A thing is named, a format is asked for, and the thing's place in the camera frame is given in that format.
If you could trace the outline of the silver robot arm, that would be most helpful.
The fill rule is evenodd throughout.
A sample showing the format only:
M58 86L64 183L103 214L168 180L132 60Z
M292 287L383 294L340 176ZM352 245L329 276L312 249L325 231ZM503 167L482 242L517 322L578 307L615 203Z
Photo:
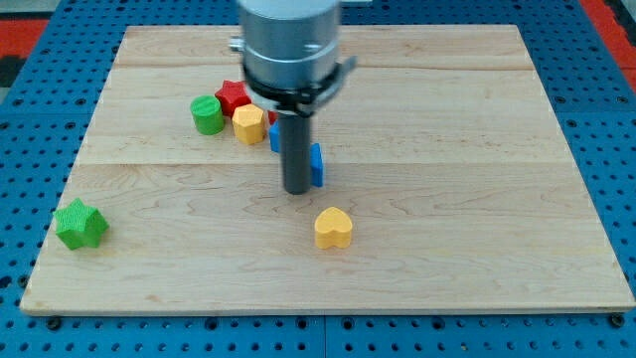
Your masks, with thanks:
M339 0L238 0L245 81L282 104L330 100L355 66L339 61Z

